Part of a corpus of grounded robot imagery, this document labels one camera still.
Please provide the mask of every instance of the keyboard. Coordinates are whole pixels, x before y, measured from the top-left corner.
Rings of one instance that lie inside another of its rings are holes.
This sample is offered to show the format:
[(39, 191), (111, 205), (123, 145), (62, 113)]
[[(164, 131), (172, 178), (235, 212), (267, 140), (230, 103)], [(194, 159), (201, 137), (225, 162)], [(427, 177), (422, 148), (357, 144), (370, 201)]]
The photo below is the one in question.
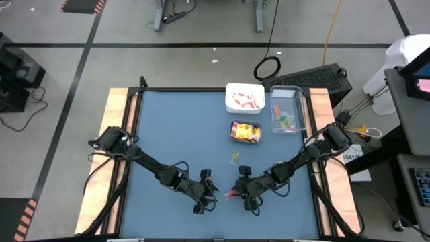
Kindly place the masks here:
[(268, 81), (266, 85), (295, 85), (297, 87), (327, 88), (334, 91), (341, 88), (339, 75), (333, 72), (332, 68), (319, 68), (295, 75), (284, 75), (275, 77)]
[(430, 169), (410, 168), (409, 173), (421, 206), (430, 206)]

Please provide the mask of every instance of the wooden table edge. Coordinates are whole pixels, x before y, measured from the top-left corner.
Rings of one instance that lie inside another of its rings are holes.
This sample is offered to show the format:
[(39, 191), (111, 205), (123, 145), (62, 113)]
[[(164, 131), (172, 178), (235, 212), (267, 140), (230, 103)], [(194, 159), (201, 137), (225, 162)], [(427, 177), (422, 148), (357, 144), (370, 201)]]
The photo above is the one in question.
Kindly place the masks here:
[[(127, 95), (128, 88), (110, 89), (99, 134), (101, 134), (108, 126), (121, 126), (122, 118), (124, 117), (124, 110), (126, 107)], [(310, 99), (314, 110), (316, 128), (318, 130), (335, 120), (327, 89), (311, 88)], [(129, 132), (132, 126), (135, 107), (136, 98), (133, 98), (130, 105), (130, 112), (127, 122), (127, 130)], [(307, 108), (305, 108), (305, 118), (307, 123), (307, 133), (308, 136), (310, 136), (312, 135), (312, 131), (310, 128), (310, 118)], [(343, 157), (341, 155), (338, 157), (338, 159), (343, 162)], [(95, 157), (93, 164), (91, 165), (90, 172), (98, 167), (103, 161), (103, 157)], [(113, 167), (113, 162), (108, 163), (108, 165), (100, 169), (93, 179), (91, 179), (91, 181), (88, 183), (87, 190), (83, 197), (81, 211), (79, 213), (75, 230), (76, 233), (84, 231), (93, 222), (94, 218), (99, 214), (99, 211), (105, 205)], [(348, 225), (358, 233), (360, 231), (360, 224), (358, 221), (357, 211), (355, 209), (355, 202), (353, 199), (351, 186), (347, 177), (347, 172), (339, 164), (336, 164), (335, 162), (328, 162), (326, 174), (333, 206), (339, 211), (339, 214), (348, 223)], [(108, 233), (114, 232), (117, 211), (118, 202), (116, 202), (116, 205), (111, 211), (111, 219), (107, 230)], [(320, 211), (322, 215), (324, 233), (326, 235), (330, 235), (331, 233), (327, 210), (321, 202)], [(339, 236), (341, 236), (342, 233), (339, 228), (337, 230)]]

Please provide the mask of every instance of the blue table surface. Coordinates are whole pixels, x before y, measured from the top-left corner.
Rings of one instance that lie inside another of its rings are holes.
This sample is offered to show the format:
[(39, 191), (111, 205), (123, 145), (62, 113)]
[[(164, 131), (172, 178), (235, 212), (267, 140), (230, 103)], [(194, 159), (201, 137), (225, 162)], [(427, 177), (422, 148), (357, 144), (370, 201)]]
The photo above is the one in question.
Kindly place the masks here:
[[(222, 92), (145, 91), (138, 145), (160, 163), (187, 161), (190, 179), (200, 180), (200, 170), (211, 169), (220, 191), (216, 192), (216, 209), (196, 215), (191, 198), (162, 186), (151, 172), (133, 163), (122, 238), (318, 238), (307, 167), (291, 178), (288, 197), (270, 191), (262, 195), (260, 216), (245, 211), (240, 198), (226, 199), (224, 194), (239, 177), (237, 167), (229, 164), (233, 151), (241, 153), (239, 165), (251, 166), (253, 176), (258, 176), (276, 161), (288, 161), (296, 155), (303, 136), (272, 133), (269, 94), (258, 115), (230, 114), (224, 98)], [(231, 140), (229, 129), (234, 119), (259, 122), (260, 142), (250, 145)]]

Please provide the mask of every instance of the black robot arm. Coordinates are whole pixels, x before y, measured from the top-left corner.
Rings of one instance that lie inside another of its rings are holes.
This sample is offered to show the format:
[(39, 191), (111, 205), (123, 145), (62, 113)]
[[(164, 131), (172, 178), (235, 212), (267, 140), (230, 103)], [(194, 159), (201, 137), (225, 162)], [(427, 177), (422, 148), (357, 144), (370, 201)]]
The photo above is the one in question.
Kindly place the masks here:
[[(174, 165), (159, 163), (143, 152), (133, 143), (132, 137), (118, 127), (108, 127), (98, 139), (90, 140), (88, 143), (94, 149), (106, 152), (110, 157), (136, 162), (152, 172), (162, 185), (189, 196), (197, 203), (193, 210), (195, 214), (203, 214), (205, 210), (210, 212), (215, 209), (214, 191), (218, 191), (218, 188), (210, 179), (209, 169), (200, 172), (200, 181), (194, 181), (189, 178), (189, 167), (185, 161)], [(178, 168), (179, 164), (185, 164), (187, 169)], [(211, 208), (207, 208), (210, 203), (214, 204)]]
[[(318, 140), (320, 134), (324, 137), (323, 140)], [(245, 210), (251, 211), (254, 215), (258, 216), (259, 207), (263, 201), (261, 198), (262, 193), (271, 190), (280, 196), (286, 196), (288, 193), (281, 195), (277, 190), (290, 182), (290, 178), (294, 175), (295, 170), (314, 161), (327, 161), (331, 157), (340, 155), (352, 145), (351, 139), (338, 123), (328, 124), (322, 130), (319, 130), (314, 137), (314, 140), (309, 140), (305, 143), (294, 158), (273, 165), (259, 177), (249, 177), (251, 175), (250, 167), (239, 167), (239, 173), (243, 176), (236, 180), (236, 184), (232, 188), (234, 191), (232, 195), (240, 196), (245, 200)], [(311, 185), (316, 188), (316, 194), (320, 197), (344, 234), (347, 236), (358, 236), (358, 234), (349, 228), (348, 224), (330, 203), (330, 200), (325, 196), (323, 189), (319, 186), (314, 175), (311, 177)]]

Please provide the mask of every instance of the gray floor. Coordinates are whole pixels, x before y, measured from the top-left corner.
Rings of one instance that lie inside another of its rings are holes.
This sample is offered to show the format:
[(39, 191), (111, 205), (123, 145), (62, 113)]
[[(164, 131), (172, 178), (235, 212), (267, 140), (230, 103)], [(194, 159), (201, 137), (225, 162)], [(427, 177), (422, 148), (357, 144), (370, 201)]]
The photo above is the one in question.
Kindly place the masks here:
[[(14, 42), (85, 43), (94, 15), (61, 13), (63, 0), (13, 0), (0, 11), (0, 32)], [(411, 34), (430, 34), (427, 0), (396, 0)], [(273, 42), (323, 43), (336, 0), (281, 0)], [(189, 8), (178, 0), (177, 10)], [(240, 0), (198, 0), (187, 17), (154, 33), (144, 27), (155, 14), (150, 0), (108, 0), (94, 42), (101, 43), (187, 43), (187, 42), (268, 42), (275, 10), (269, 0), (264, 12), (265, 31), (254, 33), (253, 5)], [(331, 38), (332, 43), (392, 43), (404, 37), (388, 0), (344, 0)], [(25, 51), (46, 68), (42, 86), (47, 89), (47, 110), (37, 115), (22, 133), (0, 126), (0, 197), (25, 198), (32, 195), (46, 152), (54, 134), (82, 48), (26, 48)], [(48, 174), (27, 240), (73, 235), (82, 201), (82, 189), (89, 173), (87, 141), (99, 132), (105, 102), (111, 87), (138, 85), (144, 75), (156, 87), (223, 87), (230, 82), (258, 83), (254, 66), (265, 48), (93, 48), (83, 69), (52, 167)], [(269, 55), (282, 61), (281, 74), (320, 66), (321, 48), (272, 48)], [(328, 63), (339, 63), (348, 71), (353, 91), (343, 108), (362, 98), (363, 85), (382, 66), (384, 49), (329, 49)], [(264, 65), (261, 74), (273, 67)], [(24, 124), (38, 104), (28, 105), (22, 114), (2, 114), (7, 122)], [(377, 116), (366, 108), (352, 126), (367, 124), (384, 134), (399, 124), (396, 114)], [(384, 167), (371, 170), (370, 186), (383, 188)], [(389, 199), (395, 192), (380, 189)], [(355, 199), (366, 223), (365, 235), (376, 239), (420, 241), (411, 229), (394, 232), (396, 216), (378, 198), (354, 188)]]

